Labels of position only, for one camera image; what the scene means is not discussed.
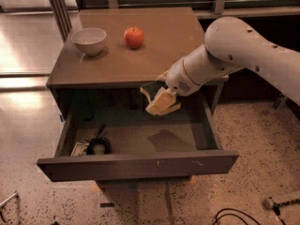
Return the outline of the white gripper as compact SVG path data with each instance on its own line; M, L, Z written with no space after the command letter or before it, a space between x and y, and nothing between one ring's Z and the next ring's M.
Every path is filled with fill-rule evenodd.
M157 81L166 81L169 88L161 87L145 108L148 113L153 115L165 115L176 111L177 95L187 97L200 89L200 86L187 75L183 58L175 62L169 70L157 76Z

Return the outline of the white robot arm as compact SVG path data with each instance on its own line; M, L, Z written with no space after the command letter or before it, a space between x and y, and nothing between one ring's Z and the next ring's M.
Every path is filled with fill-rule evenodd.
M178 97L187 97L205 83L243 68L300 104L300 52L267 40L238 18L222 17L208 26L203 45L148 84L146 110L153 115L171 113L180 108Z

